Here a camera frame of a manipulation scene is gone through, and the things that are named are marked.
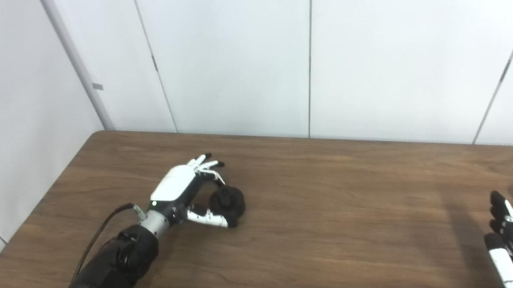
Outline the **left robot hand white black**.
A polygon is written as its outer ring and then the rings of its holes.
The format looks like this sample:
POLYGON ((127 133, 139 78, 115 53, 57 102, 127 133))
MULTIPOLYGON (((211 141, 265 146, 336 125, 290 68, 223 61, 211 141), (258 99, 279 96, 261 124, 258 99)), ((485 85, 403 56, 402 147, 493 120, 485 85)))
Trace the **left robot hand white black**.
POLYGON ((152 192, 145 219, 140 225, 158 239, 170 227, 184 221, 215 227, 237 227, 237 219, 228 214, 214 213, 210 208, 201 213, 194 211, 194 198, 205 182, 226 186, 217 170, 224 163, 211 161, 210 157, 211 153, 205 153, 186 164, 171 168, 152 192))

